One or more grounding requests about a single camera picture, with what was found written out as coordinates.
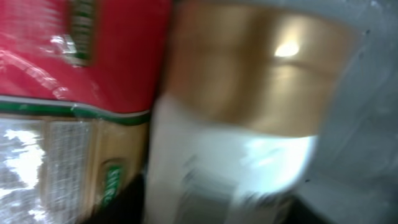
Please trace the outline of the white tube gold cap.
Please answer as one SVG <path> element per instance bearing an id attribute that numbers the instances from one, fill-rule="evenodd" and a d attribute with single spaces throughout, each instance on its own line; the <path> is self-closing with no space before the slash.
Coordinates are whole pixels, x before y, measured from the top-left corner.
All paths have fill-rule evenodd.
<path id="1" fill-rule="evenodd" d="M 315 14 L 183 1 L 152 117 L 150 224 L 276 224 L 356 40 Z"/>

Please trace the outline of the red spaghetti packet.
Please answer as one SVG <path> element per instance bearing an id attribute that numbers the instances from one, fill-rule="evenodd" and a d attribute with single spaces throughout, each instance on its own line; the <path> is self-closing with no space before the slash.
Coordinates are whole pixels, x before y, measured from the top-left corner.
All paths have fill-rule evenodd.
<path id="1" fill-rule="evenodd" d="M 1 0 L 1 223 L 140 223 L 168 0 Z"/>

